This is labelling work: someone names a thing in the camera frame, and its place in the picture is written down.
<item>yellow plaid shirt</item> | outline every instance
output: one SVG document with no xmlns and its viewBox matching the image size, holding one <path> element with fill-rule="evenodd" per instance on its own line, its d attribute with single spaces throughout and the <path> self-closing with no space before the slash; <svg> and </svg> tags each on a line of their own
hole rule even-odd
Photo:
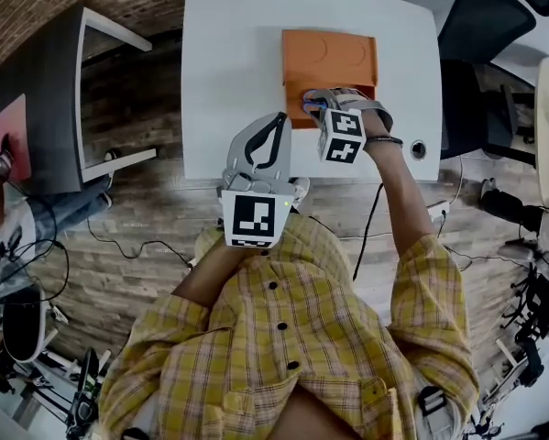
<svg viewBox="0 0 549 440">
<path fill-rule="evenodd" d="M 203 232 L 197 257 L 218 237 Z M 412 368 L 467 418 L 478 380 L 449 253 L 424 236 L 401 257 L 389 327 L 351 284 L 336 236 L 291 214 L 212 309 L 168 296 L 136 321 L 102 388 L 105 430 L 119 438 L 157 391 L 152 438 L 265 438 L 298 383 L 364 438 L 413 439 Z"/>
</svg>

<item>power outlet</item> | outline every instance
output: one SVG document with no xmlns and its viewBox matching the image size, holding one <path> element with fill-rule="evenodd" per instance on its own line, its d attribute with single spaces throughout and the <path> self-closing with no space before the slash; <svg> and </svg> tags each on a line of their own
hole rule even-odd
<svg viewBox="0 0 549 440">
<path fill-rule="evenodd" d="M 449 214 L 449 201 L 441 201 L 438 203 L 434 203 L 433 205 L 429 205 L 427 207 L 427 212 L 429 212 L 429 216 L 431 217 L 431 221 L 435 220 L 443 220 L 443 212 L 445 214 Z"/>
</svg>

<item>wristband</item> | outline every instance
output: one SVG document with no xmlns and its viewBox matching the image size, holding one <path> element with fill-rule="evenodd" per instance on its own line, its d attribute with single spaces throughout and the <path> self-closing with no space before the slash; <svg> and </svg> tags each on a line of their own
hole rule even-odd
<svg viewBox="0 0 549 440">
<path fill-rule="evenodd" d="M 393 136 L 371 136 L 366 138 L 366 145 L 374 142 L 392 142 L 402 148 L 402 140 Z"/>
</svg>

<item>white shirt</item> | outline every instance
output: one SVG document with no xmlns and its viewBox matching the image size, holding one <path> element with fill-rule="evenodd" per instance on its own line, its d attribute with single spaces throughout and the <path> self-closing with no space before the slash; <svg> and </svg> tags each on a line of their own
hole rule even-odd
<svg viewBox="0 0 549 440">
<path fill-rule="evenodd" d="M 7 257 L 1 259 L 0 281 L 36 256 L 34 246 L 27 246 L 36 241 L 36 224 L 34 215 L 26 200 L 16 203 L 5 212 L 5 221 L 0 228 L 0 243 L 4 243 L 6 249 L 10 249 L 18 238 L 19 243 L 16 249 L 21 249 L 21 251 L 26 249 L 27 251 L 23 255 L 21 255 L 21 252 L 16 253 L 18 256 L 21 255 L 20 260 L 16 263 L 10 262 Z M 21 270 L 0 286 L 0 298 L 17 292 L 30 283 L 31 281 L 26 273 Z"/>
</svg>

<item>wrist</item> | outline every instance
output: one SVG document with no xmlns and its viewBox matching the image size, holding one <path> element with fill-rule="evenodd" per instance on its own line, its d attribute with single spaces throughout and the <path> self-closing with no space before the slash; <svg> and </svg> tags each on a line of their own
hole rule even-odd
<svg viewBox="0 0 549 440">
<path fill-rule="evenodd" d="M 377 164 L 394 158 L 402 158 L 402 147 L 393 142 L 369 142 L 364 150 Z"/>
<path fill-rule="evenodd" d="M 215 247 L 219 249 L 219 252 L 223 258 L 232 259 L 237 262 L 241 262 L 246 258 L 251 258 L 260 251 L 259 248 L 255 247 L 228 246 L 225 242 L 224 236 L 217 241 Z"/>
</svg>

